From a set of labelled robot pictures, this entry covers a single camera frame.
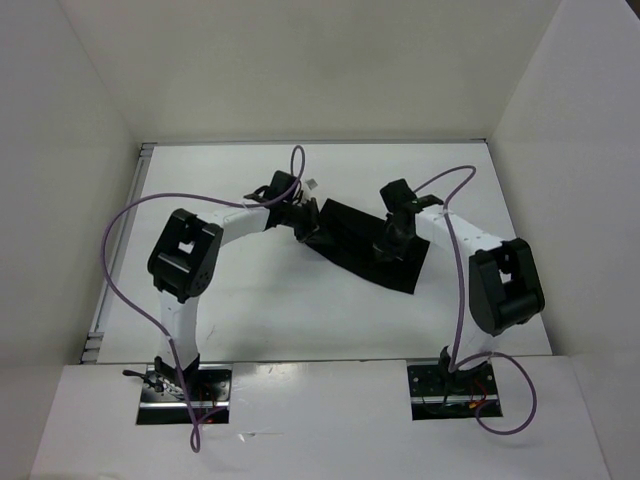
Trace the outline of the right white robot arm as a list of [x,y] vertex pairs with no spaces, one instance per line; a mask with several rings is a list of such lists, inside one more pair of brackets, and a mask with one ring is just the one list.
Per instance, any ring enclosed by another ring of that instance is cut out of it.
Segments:
[[462,392],[488,362],[494,339],[545,306],[531,247],[481,230],[433,195],[381,196],[387,209],[376,241],[381,254],[405,259],[409,243],[421,239],[453,255],[461,305],[454,340],[440,354],[438,380],[446,391]]

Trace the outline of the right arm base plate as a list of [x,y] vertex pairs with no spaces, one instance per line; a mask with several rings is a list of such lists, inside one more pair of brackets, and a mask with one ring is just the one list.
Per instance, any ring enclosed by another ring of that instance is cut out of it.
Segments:
[[492,366],[485,362],[473,371],[458,372],[454,383],[445,379],[445,369],[435,360],[408,363],[412,419],[473,419],[502,417]]

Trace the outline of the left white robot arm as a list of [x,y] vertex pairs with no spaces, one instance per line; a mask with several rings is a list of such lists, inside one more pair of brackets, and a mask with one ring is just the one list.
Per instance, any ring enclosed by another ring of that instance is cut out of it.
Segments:
[[248,207],[225,208],[204,217],[175,210],[149,257],[147,269],[161,304],[160,324],[169,336],[154,359],[154,369],[176,399],[192,397],[199,387],[197,310],[222,247],[279,225],[292,228],[300,242],[319,229],[317,202],[304,193],[269,207],[256,193],[249,199],[253,203]]

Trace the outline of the black skirt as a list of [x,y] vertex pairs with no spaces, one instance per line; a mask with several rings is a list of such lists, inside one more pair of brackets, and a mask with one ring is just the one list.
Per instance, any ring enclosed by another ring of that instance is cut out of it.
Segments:
[[305,244],[333,264],[381,287],[412,295],[429,243],[412,239],[403,257],[376,248],[385,221],[333,199],[319,213],[319,228]]

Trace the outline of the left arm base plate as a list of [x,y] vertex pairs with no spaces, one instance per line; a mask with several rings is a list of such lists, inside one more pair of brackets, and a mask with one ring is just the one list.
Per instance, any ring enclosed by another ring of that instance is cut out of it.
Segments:
[[[147,365],[142,373],[125,369],[122,374],[142,382],[137,425],[190,423],[182,389],[157,374],[153,366]],[[193,380],[189,396],[196,418],[204,417],[205,424],[227,424],[231,398],[231,366],[204,364]]]

